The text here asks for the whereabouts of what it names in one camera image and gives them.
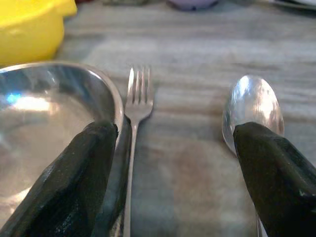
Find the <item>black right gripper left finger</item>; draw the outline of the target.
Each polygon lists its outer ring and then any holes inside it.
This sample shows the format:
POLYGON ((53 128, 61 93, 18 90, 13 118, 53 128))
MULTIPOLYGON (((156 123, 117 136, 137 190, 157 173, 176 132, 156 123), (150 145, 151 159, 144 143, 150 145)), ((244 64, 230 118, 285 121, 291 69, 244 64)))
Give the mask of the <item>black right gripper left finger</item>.
POLYGON ((42 172, 0 237, 90 237, 118 137, 108 121, 87 125, 42 172))

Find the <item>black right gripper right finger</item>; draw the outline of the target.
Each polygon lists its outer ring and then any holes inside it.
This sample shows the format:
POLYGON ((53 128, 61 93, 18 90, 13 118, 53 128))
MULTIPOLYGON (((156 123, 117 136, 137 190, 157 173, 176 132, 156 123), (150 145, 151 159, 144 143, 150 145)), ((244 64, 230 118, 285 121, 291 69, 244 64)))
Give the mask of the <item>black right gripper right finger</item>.
POLYGON ((316 237, 316 167, 289 140, 263 125, 237 125, 233 137, 268 237, 316 237))

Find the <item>steel spoon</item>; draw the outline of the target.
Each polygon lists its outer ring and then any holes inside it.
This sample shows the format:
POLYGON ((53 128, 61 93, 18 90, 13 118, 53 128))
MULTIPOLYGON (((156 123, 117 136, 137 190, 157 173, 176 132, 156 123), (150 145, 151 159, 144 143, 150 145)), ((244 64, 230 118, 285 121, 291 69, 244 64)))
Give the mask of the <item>steel spoon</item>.
POLYGON ((259 123, 274 133, 284 135, 284 120, 274 90, 260 76, 245 75, 230 89, 222 114, 222 135, 236 154, 233 132, 246 122, 259 123))

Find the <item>steel bowl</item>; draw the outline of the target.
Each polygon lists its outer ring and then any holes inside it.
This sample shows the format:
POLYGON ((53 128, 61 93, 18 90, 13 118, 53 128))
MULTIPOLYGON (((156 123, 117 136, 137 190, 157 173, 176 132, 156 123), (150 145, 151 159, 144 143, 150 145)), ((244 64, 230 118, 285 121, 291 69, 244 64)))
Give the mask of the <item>steel bowl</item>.
POLYGON ((123 125, 117 87, 88 65, 49 61, 0 69, 0 228, 88 124, 123 125))

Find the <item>steel fork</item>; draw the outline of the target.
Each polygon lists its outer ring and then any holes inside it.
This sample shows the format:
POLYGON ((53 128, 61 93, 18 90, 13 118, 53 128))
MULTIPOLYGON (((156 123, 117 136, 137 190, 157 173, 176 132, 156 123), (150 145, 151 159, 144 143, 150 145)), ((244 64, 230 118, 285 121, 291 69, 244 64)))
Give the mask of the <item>steel fork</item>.
POLYGON ((125 116, 130 121, 131 144, 124 208, 123 237, 131 237, 131 194, 138 126, 142 120, 150 116, 153 104, 154 91, 150 80, 150 69, 143 68, 141 71, 137 71, 131 67, 128 79, 126 104, 124 108, 125 116))

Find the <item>yellow plastic bowl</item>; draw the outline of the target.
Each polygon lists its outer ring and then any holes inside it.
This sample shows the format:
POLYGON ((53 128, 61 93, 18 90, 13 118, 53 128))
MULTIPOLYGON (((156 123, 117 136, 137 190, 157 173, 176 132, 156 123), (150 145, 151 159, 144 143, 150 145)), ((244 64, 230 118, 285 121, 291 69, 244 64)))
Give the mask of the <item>yellow plastic bowl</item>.
POLYGON ((0 0, 0 66, 52 59, 75 0, 0 0))

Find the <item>purple bowl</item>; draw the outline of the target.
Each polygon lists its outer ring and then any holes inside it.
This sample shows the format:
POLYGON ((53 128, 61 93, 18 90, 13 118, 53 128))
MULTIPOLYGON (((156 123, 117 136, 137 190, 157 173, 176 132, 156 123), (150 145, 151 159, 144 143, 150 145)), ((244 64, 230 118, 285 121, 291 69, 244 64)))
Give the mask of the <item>purple bowl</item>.
POLYGON ((219 0, 166 0, 172 7, 183 11, 207 9, 218 3, 219 0))

